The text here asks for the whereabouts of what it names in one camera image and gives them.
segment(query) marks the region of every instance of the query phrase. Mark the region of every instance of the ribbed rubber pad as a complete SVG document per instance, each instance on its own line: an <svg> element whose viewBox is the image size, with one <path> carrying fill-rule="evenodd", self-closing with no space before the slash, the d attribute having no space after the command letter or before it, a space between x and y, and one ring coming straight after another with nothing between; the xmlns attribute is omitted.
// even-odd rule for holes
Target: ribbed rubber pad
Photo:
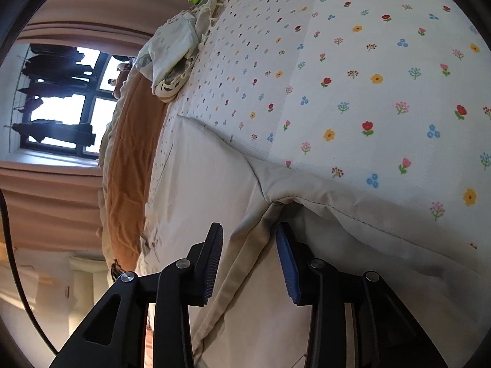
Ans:
<svg viewBox="0 0 491 368"><path fill-rule="evenodd" d="M299 271L293 258L293 253L281 226L276 231L276 248L278 249L279 261L285 278L288 295L293 303L300 302L301 292L299 284Z"/></svg>
<svg viewBox="0 0 491 368"><path fill-rule="evenodd" d="M210 231L215 231L214 242L210 250L210 256L205 268L205 291L204 299L208 302L208 299L213 294L213 287L215 286L215 278L217 277L218 264L220 263L220 256L222 255L223 247L223 228L218 223L213 223Z"/></svg>

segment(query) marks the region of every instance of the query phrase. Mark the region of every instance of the red flower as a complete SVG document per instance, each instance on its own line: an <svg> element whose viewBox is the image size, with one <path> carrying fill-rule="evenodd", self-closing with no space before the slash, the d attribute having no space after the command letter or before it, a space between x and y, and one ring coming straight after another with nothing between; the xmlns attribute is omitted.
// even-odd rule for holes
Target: red flower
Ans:
<svg viewBox="0 0 491 368"><path fill-rule="evenodd" d="M371 121L366 121L362 124L363 130L370 131L373 127L373 123Z"/></svg>
<svg viewBox="0 0 491 368"><path fill-rule="evenodd" d="M462 105L457 105L457 111L459 115L467 115L467 110Z"/></svg>

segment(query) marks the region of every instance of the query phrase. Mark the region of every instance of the window pane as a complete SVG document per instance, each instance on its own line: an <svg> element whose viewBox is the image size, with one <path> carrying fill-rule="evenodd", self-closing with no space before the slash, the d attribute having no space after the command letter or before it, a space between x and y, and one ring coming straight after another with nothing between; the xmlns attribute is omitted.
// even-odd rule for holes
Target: window pane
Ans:
<svg viewBox="0 0 491 368"><path fill-rule="evenodd" d="M100 51L92 50L90 48L83 48L83 47L77 47L77 51L85 54L84 59L77 63L80 63L81 65L92 66L92 69L94 69L95 63L97 62L97 58L99 58Z"/></svg>
<svg viewBox="0 0 491 368"><path fill-rule="evenodd" d="M77 125L80 123L80 115L82 114L83 102L85 101L84 95L73 94L71 97L42 98L42 100L43 104L31 113L31 120L58 120L64 125ZM29 141L36 142L32 137L29 137ZM41 143L75 148L75 144L73 143L55 140L53 138L45 138Z"/></svg>
<svg viewBox="0 0 491 368"><path fill-rule="evenodd" d="M102 136L106 132L107 124L112 120L112 113L116 107L116 101L96 98L94 113L92 114L92 132L95 133L95 143L91 147L86 147L87 152L99 152Z"/></svg>
<svg viewBox="0 0 491 368"><path fill-rule="evenodd" d="M100 88L101 90L109 90L109 91L114 91L114 86L111 84L108 84L107 81L111 79L117 79L119 76L119 71L118 71L118 65L121 62L118 61L117 59L111 57L109 60L109 63L107 64L106 71L104 72L104 75L102 76L102 81Z"/></svg>

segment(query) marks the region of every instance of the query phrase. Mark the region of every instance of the metal screw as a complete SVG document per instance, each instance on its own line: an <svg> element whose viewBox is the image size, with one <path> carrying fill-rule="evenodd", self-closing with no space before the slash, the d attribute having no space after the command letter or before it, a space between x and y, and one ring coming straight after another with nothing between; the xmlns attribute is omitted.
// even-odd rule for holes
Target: metal screw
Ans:
<svg viewBox="0 0 491 368"><path fill-rule="evenodd" d="M314 259L310 262L313 268L322 268L326 265L326 262L322 259Z"/></svg>
<svg viewBox="0 0 491 368"><path fill-rule="evenodd" d="M370 282L377 282L380 279L380 275L377 274L375 271L369 271L365 274L366 279L368 279Z"/></svg>
<svg viewBox="0 0 491 368"><path fill-rule="evenodd" d="M188 259L180 259L176 261L177 268L188 268L191 265L191 262Z"/></svg>
<svg viewBox="0 0 491 368"><path fill-rule="evenodd" d="M124 272L123 274L121 274L121 280L123 282L131 282L132 280L134 280L134 272L132 271Z"/></svg>

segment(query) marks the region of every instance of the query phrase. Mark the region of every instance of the brown blanket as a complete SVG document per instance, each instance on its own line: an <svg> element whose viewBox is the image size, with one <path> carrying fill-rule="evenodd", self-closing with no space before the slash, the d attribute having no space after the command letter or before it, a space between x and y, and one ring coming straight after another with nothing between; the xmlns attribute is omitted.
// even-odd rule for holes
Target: brown blanket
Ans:
<svg viewBox="0 0 491 368"><path fill-rule="evenodd" d="M141 73L125 87L107 173L106 211L114 258L131 271L140 253L155 148L168 105L152 94L151 82Z"/></svg>

